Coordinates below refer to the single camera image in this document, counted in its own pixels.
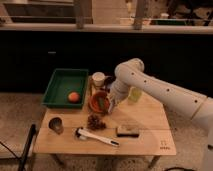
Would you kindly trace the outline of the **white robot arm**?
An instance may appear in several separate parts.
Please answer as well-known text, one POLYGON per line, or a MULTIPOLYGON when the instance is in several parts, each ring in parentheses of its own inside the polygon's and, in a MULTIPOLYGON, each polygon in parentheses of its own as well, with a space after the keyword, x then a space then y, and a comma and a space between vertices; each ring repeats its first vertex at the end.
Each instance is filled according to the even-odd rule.
POLYGON ((131 87, 139 88, 207 132, 201 171, 213 171, 213 98, 145 74, 144 63, 139 58, 118 64, 114 73, 116 79, 110 87, 109 113, 128 97, 131 87))

